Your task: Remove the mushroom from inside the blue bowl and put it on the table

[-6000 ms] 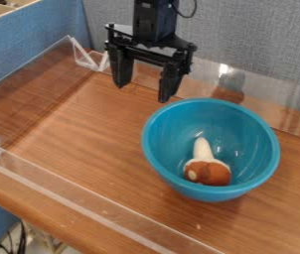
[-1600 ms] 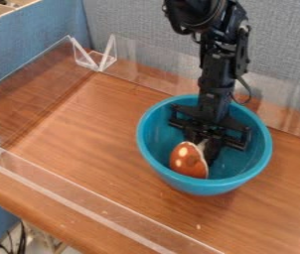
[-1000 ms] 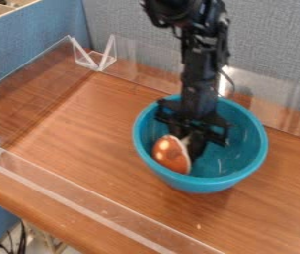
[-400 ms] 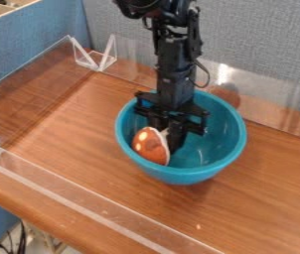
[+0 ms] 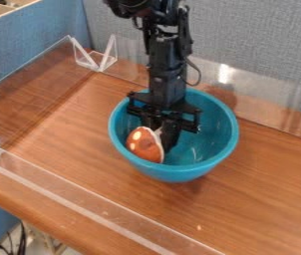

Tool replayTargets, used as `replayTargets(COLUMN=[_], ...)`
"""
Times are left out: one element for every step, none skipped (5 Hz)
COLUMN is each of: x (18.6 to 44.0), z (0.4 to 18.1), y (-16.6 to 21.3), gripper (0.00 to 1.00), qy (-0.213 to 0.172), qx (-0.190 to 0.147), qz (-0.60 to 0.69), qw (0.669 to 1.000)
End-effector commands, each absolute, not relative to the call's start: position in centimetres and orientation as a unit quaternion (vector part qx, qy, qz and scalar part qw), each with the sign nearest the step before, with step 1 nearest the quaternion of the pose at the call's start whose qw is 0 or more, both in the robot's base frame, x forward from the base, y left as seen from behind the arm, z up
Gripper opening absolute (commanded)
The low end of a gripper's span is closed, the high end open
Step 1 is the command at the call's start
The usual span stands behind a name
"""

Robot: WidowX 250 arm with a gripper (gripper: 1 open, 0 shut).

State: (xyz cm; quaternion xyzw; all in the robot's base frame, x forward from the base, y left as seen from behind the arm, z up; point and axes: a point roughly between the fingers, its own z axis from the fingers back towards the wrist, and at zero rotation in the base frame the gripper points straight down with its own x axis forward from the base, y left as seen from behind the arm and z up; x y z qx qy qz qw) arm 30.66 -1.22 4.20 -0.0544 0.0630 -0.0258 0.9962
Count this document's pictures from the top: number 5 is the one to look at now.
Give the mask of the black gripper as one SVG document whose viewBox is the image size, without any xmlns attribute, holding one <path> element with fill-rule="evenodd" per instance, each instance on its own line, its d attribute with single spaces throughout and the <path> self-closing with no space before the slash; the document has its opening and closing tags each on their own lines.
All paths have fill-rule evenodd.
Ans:
<svg viewBox="0 0 301 255">
<path fill-rule="evenodd" d="M 142 126 L 157 130 L 161 128 L 161 144 L 165 152 L 177 145 L 180 129 L 190 132 L 200 131 L 200 115 L 202 110 L 185 99 L 169 107 L 152 102 L 152 94 L 129 92 L 127 113 L 142 120 Z"/>
</svg>

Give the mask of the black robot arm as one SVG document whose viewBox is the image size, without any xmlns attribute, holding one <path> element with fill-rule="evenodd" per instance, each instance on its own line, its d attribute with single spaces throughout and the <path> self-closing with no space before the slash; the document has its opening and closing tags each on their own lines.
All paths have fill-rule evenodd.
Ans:
<svg viewBox="0 0 301 255">
<path fill-rule="evenodd" d="M 161 130 L 165 152 L 177 145 L 180 133 L 198 132 L 201 109 L 186 99 L 188 67 L 200 73 L 188 58 L 193 40 L 189 32 L 189 6 L 184 0 L 103 0 L 114 14 L 134 21 L 143 32 L 150 56 L 150 88 L 146 93 L 129 93 L 129 113 L 142 124 Z"/>
</svg>

